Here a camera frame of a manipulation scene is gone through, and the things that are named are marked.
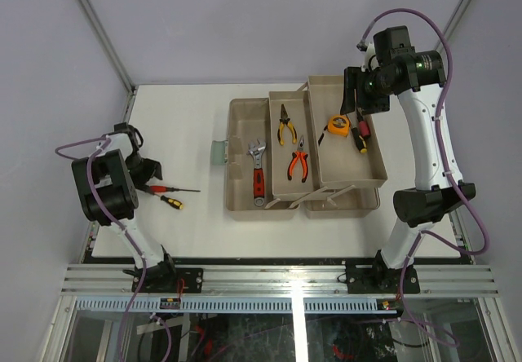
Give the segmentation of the red-handled long screwdriver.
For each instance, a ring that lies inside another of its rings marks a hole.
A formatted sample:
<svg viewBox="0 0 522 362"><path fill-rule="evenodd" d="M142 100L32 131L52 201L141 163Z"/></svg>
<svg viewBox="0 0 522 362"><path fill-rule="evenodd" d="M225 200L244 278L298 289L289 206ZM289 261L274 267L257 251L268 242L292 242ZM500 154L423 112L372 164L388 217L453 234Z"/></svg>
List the red-handled long screwdriver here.
<svg viewBox="0 0 522 362"><path fill-rule="evenodd" d="M150 185L156 194L168 193L168 192L200 192L196 189L185 189L185 188L174 188L161 185Z"/></svg>

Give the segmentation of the yellow-black stubby screwdriver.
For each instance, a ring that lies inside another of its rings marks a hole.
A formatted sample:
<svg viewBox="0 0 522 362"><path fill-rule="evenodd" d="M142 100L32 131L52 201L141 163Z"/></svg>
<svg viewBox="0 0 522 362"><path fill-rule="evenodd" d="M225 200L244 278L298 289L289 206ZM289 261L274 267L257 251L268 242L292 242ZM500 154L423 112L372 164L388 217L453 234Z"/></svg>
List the yellow-black stubby screwdriver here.
<svg viewBox="0 0 522 362"><path fill-rule="evenodd" d="M165 195L161 195L160 200L165 202L168 206L170 206L171 208L174 208L176 210L181 210L184 207L184 204L181 201L178 201L176 199L170 198Z"/></svg>

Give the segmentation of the orange tape measure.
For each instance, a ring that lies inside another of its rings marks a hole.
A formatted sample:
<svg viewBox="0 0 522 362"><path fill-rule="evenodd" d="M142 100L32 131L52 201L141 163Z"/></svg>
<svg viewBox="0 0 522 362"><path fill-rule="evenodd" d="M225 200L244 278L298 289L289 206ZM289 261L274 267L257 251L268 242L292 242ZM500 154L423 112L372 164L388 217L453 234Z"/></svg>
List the orange tape measure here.
<svg viewBox="0 0 522 362"><path fill-rule="evenodd" d="M348 137L350 133L350 126L351 122L347 114L337 114L332 116L321 132L321 136L319 137L317 144L321 145L326 133L344 138Z"/></svg>

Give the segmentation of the pink-handled screwdriver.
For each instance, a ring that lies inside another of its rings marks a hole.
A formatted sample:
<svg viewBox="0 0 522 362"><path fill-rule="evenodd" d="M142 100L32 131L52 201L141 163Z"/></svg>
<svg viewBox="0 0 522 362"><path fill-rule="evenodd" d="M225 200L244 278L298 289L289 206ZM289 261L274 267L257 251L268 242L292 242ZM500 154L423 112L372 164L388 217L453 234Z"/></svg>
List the pink-handled screwdriver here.
<svg viewBox="0 0 522 362"><path fill-rule="evenodd" d="M361 111L359 109L356 110L356 117L357 117L358 127L359 127L359 131L361 133L361 136L364 140L367 140L368 138L371 137L371 132L370 132L367 121L365 120L365 118L363 117L363 115L361 114Z"/></svg>

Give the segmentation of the grey-green toolbox latch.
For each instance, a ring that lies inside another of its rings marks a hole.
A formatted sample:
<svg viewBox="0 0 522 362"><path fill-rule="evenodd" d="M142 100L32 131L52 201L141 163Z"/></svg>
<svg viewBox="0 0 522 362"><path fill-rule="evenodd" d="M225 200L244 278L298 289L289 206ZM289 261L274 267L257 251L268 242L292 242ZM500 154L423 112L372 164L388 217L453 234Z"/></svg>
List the grey-green toolbox latch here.
<svg viewBox="0 0 522 362"><path fill-rule="evenodd" d="M210 163L213 166L224 166L228 163L228 141L213 140L210 149Z"/></svg>

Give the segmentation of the yellow needle-nose pliers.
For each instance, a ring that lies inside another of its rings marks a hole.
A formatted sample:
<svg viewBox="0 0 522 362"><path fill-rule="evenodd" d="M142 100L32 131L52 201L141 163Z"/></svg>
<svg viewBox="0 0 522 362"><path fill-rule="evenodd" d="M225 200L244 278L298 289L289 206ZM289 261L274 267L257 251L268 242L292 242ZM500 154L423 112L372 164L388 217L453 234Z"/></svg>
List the yellow needle-nose pliers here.
<svg viewBox="0 0 522 362"><path fill-rule="evenodd" d="M277 140L281 146L283 146L285 144L284 138L283 138L283 130L285 128L288 128L290 130L290 133L292 134L292 143L296 144L298 141L297 131L294 128L293 123L290 121L290 117L285 109L285 105L282 104L281 105L281 114L280 114L280 119L279 119L279 127L278 127L278 131L277 131Z"/></svg>

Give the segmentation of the orange-handled pliers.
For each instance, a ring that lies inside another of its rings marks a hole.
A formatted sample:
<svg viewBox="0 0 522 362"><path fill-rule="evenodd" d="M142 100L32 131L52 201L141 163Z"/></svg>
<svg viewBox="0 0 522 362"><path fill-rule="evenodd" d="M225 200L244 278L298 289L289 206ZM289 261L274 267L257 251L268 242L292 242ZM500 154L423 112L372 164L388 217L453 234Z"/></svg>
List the orange-handled pliers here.
<svg viewBox="0 0 522 362"><path fill-rule="evenodd" d="M294 169L295 169L295 166L298 163L301 164L301 169L302 169L301 182L305 183L307 181L307 177L308 177L308 163L307 163L308 154L304 150L304 145L305 145L305 139L304 139L304 136L302 135L300 137L300 139L299 139L299 143L298 143L298 147L297 147L296 151L292 152L292 159L291 159L291 161L290 161L290 163L288 165L288 168L287 168L287 179L289 181L291 181L293 179Z"/></svg>

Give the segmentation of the beige toolbox with smoky lid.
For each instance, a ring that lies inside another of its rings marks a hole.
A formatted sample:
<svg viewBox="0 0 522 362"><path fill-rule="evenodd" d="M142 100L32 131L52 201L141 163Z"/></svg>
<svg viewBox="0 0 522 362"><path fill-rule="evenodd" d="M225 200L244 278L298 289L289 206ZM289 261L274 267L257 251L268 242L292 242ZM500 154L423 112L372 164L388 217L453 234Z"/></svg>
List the beige toolbox with smoky lid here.
<svg viewBox="0 0 522 362"><path fill-rule="evenodd" d="M227 138L212 145L225 169L225 208L237 221L364 218L380 206L387 172L373 122L342 106L343 77L310 76L298 90L232 99Z"/></svg>

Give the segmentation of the red-handled adjustable wrench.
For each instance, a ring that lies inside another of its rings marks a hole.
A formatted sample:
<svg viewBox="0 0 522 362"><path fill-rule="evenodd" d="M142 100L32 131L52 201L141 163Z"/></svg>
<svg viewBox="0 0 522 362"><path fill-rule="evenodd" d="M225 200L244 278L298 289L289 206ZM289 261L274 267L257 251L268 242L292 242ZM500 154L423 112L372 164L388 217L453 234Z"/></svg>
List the red-handled adjustable wrench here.
<svg viewBox="0 0 522 362"><path fill-rule="evenodd" d="M248 154L253 158L253 198L256 207L263 207L265 202L265 182L263 172L263 153L266 149L266 143L257 139L249 143Z"/></svg>

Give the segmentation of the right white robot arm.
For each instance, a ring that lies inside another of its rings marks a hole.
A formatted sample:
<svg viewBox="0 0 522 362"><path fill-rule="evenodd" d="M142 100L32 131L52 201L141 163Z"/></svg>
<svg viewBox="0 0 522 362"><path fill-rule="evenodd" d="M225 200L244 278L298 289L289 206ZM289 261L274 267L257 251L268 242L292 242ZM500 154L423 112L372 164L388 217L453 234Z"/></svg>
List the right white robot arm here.
<svg viewBox="0 0 522 362"><path fill-rule="evenodd" d="M431 102L422 88L447 82L440 53L417 52L405 26L374 35L374 44L358 46L367 56L364 68L347 67L343 79L341 113L352 123L364 115L384 113L395 95L409 127L414 152L415 185L395 192L397 220L391 235L369 268L346 268L347 286L355 294L392 293L406 285L418 292L412 279L414 255L436 223L476 195L463 180L439 101Z"/></svg>

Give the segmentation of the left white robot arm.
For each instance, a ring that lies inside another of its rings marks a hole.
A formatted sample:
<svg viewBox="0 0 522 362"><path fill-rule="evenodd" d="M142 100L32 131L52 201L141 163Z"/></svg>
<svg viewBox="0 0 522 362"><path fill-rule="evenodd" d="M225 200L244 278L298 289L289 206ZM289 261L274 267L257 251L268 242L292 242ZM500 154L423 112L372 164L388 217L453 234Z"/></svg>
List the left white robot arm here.
<svg viewBox="0 0 522 362"><path fill-rule="evenodd" d="M128 123L114 126L113 132L97 140L90 156L74 160L72 172L82 211L88 220L108 227L123 240L135 261L127 275L135 282L133 290L146 293L175 290L179 273L165 248L140 225L136 210L138 192L144 192L151 179L162 179L161 163L139 154L144 140Z"/></svg>

